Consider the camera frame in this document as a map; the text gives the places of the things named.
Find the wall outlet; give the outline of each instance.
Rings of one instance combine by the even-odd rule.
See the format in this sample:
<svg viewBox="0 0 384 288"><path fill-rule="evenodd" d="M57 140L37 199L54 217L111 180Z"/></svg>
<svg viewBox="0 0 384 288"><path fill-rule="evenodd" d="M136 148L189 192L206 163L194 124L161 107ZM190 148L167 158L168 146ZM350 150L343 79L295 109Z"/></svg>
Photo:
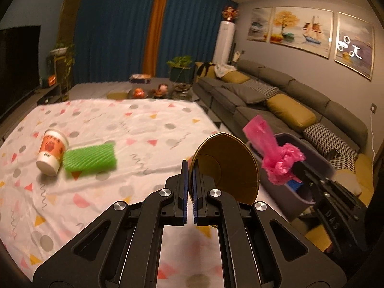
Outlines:
<svg viewBox="0 0 384 288"><path fill-rule="evenodd" d="M375 114L377 109L378 109L378 107L372 103L371 107L370 107L371 112L373 112Z"/></svg>

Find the picture frame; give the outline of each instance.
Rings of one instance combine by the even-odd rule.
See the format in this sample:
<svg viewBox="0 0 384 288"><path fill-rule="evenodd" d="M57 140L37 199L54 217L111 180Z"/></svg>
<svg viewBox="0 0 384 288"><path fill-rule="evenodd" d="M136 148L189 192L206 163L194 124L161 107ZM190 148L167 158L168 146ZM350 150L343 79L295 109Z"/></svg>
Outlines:
<svg viewBox="0 0 384 288"><path fill-rule="evenodd" d="M352 15L338 12L335 62L371 81L374 57L373 25Z"/></svg>
<svg viewBox="0 0 384 288"><path fill-rule="evenodd" d="M252 9L247 40L267 42L272 19L272 7Z"/></svg>
<svg viewBox="0 0 384 288"><path fill-rule="evenodd" d="M333 11L309 7L275 7L270 43L288 46L329 59Z"/></svg>

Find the black and white pillow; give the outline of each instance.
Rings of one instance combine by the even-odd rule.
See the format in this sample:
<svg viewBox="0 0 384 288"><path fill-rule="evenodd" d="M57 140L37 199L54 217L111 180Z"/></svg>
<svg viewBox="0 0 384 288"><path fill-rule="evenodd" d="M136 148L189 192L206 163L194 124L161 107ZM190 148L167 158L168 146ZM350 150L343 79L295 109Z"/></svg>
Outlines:
<svg viewBox="0 0 384 288"><path fill-rule="evenodd" d="M242 83L242 85L249 87L250 89L256 90L261 94L264 94L267 98L271 98L272 96L275 96L279 93L278 87L272 87L255 79L245 81L244 83Z"/></svg>
<svg viewBox="0 0 384 288"><path fill-rule="evenodd" d="M340 156L330 161L335 170L350 170L355 173L355 157L351 155Z"/></svg>
<svg viewBox="0 0 384 288"><path fill-rule="evenodd" d="M351 156L354 161L357 158L358 153L356 151L321 123L306 128L303 134L304 138L310 142L323 157L327 156L332 149L335 149L341 156Z"/></svg>

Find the gray wall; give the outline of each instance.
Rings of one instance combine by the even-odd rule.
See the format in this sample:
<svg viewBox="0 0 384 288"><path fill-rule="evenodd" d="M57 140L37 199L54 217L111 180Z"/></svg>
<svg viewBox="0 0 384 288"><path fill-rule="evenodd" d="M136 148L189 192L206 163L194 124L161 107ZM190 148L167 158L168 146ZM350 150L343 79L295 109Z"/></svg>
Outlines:
<svg viewBox="0 0 384 288"><path fill-rule="evenodd" d="M246 39L251 11L258 7L296 6L313 7L334 11L333 42L330 59L325 59L293 48ZM375 58L372 81L339 65L333 60L337 34L337 12L361 18L375 27ZM259 62L293 76L298 81L327 95L360 118L370 129L370 106L377 105L373 114L374 148L379 149L384 138L384 30L367 4L361 8L339 0L258 0L239 5L236 20L236 51L244 50L243 59ZM365 152L372 157L371 145Z"/></svg>
<svg viewBox="0 0 384 288"><path fill-rule="evenodd" d="M47 76L46 59L56 43L62 3L63 0L14 0L0 21L0 29L41 26L39 42L39 74L41 77Z"/></svg>

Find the white blanket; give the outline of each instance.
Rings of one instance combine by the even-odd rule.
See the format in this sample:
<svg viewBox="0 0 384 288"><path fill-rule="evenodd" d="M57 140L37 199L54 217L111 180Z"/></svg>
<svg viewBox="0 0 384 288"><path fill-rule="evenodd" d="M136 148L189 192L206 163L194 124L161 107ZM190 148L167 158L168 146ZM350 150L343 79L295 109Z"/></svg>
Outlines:
<svg viewBox="0 0 384 288"><path fill-rule="evenodd" d="M70 149L114 142L112 172L41 175L35 162L44 131L63 131ZM216 126L195 103L169 100L78 100L34 109L0 148L0 238L20 269L35 270L117 200L143 201L179 174ZM260 200L277 209L260 190ZM223 287L217 232L193 224L165 227L158 287L200 280Z"/></svg>

